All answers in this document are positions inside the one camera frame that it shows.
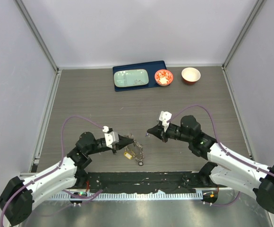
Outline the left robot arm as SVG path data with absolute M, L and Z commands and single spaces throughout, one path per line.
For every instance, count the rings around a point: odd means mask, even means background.
M 105 151 L 114 154 L 134 143 L 133 138 L 109 132 L 96 139 L 90 132 L 80 135 L 75 147 L 53 166 L 26 179 L 15 176 L 9 180 L 0 195 L 0 226 L 6 218 L 16 226 L 26 220 L 32 211 L 54 194 L 67 188 L 83 188 L 85 168 L 91 163 L 90 155 Z

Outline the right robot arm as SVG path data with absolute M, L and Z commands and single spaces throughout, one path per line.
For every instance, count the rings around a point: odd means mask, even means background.
M 215 138 L 205 134 L 194 116 L 182 117 L 180 125 L 169 123 L 163 112 L 156 126 L 147 130 L 163 142 L 169 139 L 188 143 L 189 150 L 208 162 L 199 171 L 199 181 L 230 187 L 253 198 L 263 209 L 274 214 L 274 165 L 267 166 L 246 158 Z

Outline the metal key organizer with rings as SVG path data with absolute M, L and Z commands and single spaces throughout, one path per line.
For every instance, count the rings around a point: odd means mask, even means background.
M 133 143 L 124 148 L 124 156 L 129 160 L 135 160 L 139 166 L 144 165 L 143 145 L 136 141 L 132 134 L 125 135 L 124 137 L 133 139 Z

